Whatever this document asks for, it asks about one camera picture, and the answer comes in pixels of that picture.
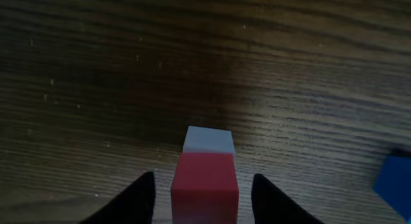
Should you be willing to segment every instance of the gray cube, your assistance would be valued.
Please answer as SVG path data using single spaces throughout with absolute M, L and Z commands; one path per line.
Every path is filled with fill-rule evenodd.
M 231 153 L 236 156 L 231 131 L 189 126 L 183 150 L 186 152 Z

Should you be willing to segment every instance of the block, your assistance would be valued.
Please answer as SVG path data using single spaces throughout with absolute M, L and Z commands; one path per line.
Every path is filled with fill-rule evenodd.
M 230 153 L 182 153 L 171 185 L 173 224 L 235 224 L 238 185 Z
M 231 153 L 236 156 L 231 131 L 195 126 L 188 127 L 182 151 L 184 153 Z
M 411 158 L 387 157 L 374 191 L 411 223 Z

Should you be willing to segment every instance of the red cube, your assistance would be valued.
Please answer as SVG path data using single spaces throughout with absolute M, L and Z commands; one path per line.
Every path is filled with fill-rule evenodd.
M 235 224 L 238 185 L 230 153 L 183 153 L 171 185 L 173 224 Z

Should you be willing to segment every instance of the stacked block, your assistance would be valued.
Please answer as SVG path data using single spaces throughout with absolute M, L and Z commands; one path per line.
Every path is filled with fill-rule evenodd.
M 374 191 L 411 224 L 411 158 L 387 157 Z
M 213 152 L 216 146 L 231 146 L 225 137 L 229 135 L 232 142 L 231 133 L 190 128 L 171 185 L 173 224 L 235 224 L 239 194 L 234 145 Z M 214 135 L 217 138 L 209 141 Z

